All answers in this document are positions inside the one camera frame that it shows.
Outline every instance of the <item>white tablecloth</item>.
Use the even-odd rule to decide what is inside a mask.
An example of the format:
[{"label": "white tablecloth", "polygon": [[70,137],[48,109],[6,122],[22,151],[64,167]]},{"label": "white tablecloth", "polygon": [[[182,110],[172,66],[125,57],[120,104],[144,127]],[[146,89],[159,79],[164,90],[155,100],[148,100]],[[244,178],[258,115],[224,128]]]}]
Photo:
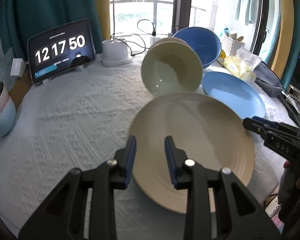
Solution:
[{"label": "white tablecloth", "polygon": [[[10,225],[20,229],[72,167],[95,168],[125,145],[131,121],[153,98],[141,80],[142,59],[106,68],[98,58],[29,90],[13,130],[0,138],[0,215]],[[208,70],[224,71],[218,63]],[[254,88],[268,119],[292,124],[277,99]],[[261,202],[277,187],[284,159],[253,137],[256,164],[248,188]],[[133,179],[115,192],[115,215],[119,239],[182,239],[184,216],[152,202]]]}]

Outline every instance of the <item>basket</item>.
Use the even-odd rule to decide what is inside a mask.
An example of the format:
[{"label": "basket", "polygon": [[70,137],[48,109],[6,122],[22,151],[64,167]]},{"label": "basket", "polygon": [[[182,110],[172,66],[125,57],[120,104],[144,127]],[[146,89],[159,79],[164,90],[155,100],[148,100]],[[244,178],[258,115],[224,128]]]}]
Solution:
[{"label": "basket", "polygon": [[226,53],[226,56],[235,56],[237,54],[237,50],[244,47],[245,43],[224,36],[221,38],[221,46]]}]

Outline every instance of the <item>tablet screen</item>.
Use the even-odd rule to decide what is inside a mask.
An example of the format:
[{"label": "tablet screen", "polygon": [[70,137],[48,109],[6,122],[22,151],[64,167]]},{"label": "tablet screen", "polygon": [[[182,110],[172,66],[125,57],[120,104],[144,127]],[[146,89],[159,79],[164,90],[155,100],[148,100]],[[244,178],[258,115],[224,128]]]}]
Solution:
[{"label": "tablet screen", "polygon": [[94,60],[88,20],[65,24],[30,38],[28,53],[34,84]]}]

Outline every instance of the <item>metal bolt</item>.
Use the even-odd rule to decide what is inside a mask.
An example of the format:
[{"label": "metal bolt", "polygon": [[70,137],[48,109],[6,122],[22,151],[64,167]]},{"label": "metal bolt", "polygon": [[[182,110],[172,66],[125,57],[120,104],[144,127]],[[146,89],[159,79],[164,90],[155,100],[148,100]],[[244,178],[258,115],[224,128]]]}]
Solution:
[{"label": "metal bolt", "polygon": [[74,168],[70,171],[71,175],[75,176],[75,175],[78,175],[80,174],[80,169],[78,168]]},{"label": "metal bolt", "polygon": [[228,168],[228,167],[222,168],[221,171],[222,171],[223,174],[226,174],[226,175],[229,175],[231,173],[231,169]]},{"label": "metal bolt", "polygon": [[117,164],[117,161],[115,159],[109,159],[107,160],[107,164],[109,166],[115,166]]},{"label": "metal bolt", "polygon": [[192,167],[195,165],[195,161],[191,160],[191,159],[187,159],[187,160],[185,160],[185,165]]}]

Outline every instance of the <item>white wall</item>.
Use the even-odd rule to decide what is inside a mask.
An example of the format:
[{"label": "white wall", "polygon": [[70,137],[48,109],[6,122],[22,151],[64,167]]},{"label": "white wall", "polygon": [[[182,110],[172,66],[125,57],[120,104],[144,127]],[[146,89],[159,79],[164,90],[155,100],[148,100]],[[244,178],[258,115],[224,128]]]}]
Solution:
[{"label": "white wall", "polygon": [[234,18],[237,0],[219,0],[218,11],[216,15],[216,24],[214,33],[219,36],[220,32],[227,26],[231,31],[236,31],[239,36],[244,36],[243,42],[246,43],[245,48],[250,49],[256,25],[239,22]]}]

